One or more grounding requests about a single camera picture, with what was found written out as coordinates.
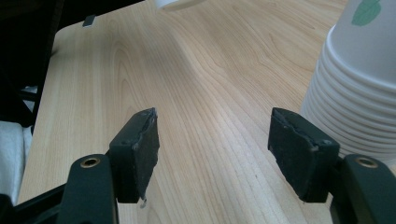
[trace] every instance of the screw hole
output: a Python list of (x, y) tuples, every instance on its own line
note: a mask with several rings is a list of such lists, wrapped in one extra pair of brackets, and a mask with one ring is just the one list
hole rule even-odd
[(367, 168), (374, 169), (374, 168), (378, 167), (378, 164), (375, 161), (368, 159), (368, 158), (364, 158), (364, 157), (358, 157), (356, 159), (356, 162), (364, 167), (367, 167)]
[(80, 165), (82, 168), (92, 168), (93, 166), (99, 164), (100, 160), (98, 158), (88, 158), (87, 160), (83, 161)]

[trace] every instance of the wooden table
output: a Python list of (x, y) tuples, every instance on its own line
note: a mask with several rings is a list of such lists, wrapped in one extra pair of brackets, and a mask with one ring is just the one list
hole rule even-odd
[(35, 126), (20, 202), (105, 153), (132, 114), (156, 107), (161, 148), (148, 205), (121, 223), (331, 223), (302, 203), (267, 150), (274, 106), (298, 112), (346, 0), (142, 2), (64, 28)]

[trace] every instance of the stacked paper cup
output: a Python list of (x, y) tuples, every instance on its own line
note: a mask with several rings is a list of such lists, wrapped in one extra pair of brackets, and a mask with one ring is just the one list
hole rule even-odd
[(342, 156), (396, 162), (396, 1), (349, 0), (330, 30), (301, 114)]

